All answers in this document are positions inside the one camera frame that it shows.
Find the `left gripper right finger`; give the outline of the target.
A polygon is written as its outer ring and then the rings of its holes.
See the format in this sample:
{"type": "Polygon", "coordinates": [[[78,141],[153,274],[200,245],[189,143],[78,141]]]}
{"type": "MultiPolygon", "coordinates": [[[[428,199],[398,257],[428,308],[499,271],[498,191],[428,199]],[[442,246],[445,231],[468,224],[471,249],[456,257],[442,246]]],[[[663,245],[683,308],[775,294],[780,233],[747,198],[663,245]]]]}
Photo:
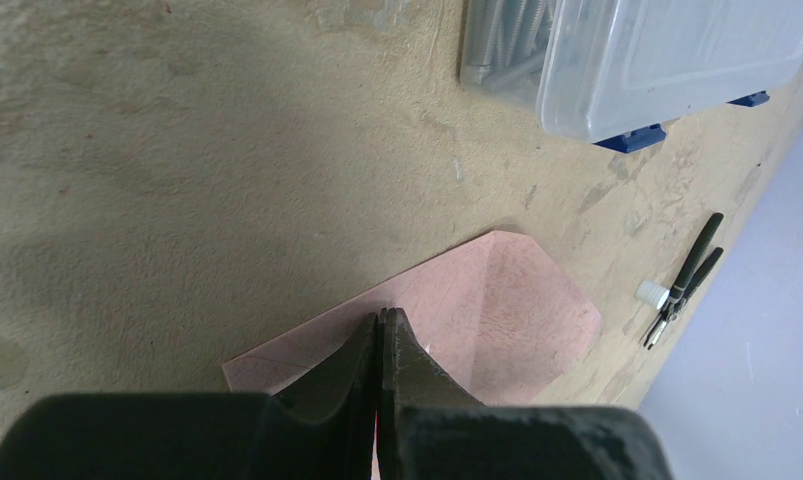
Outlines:
{"type": "Polygon", "coordinates": [[[377,461],[383,479],[670,479],[661,443],[618,407],[487,406],[384,309],[377,461]]]}

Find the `pink envelope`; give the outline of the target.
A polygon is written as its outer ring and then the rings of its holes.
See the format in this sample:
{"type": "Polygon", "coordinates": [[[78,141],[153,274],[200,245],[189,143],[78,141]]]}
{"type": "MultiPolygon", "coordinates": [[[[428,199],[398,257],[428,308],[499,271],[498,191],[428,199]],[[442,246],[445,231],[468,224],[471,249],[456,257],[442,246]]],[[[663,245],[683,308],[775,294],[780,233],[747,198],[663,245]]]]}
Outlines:
{"type": "Polygon", "coordinates": [[[276,395],[336,352],[368,317],[377,319],[377,461],[382,333],[378,316],[402,309],[424,350],[487,406],[532,398],[586,354],[600,315],[530,237],[494,231],[413,267],[227,362],[237,392],[276,395]]]}

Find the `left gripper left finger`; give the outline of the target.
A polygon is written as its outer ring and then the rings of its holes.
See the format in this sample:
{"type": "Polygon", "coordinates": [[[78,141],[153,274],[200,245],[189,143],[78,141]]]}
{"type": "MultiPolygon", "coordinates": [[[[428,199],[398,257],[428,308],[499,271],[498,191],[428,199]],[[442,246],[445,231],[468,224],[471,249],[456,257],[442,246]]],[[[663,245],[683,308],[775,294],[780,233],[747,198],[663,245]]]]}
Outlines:
{"type": "Polygon", "coordinates": [[[276,395],[64,394],[0,444],[0,479],[366,479],[377,319],[276,395]]]}

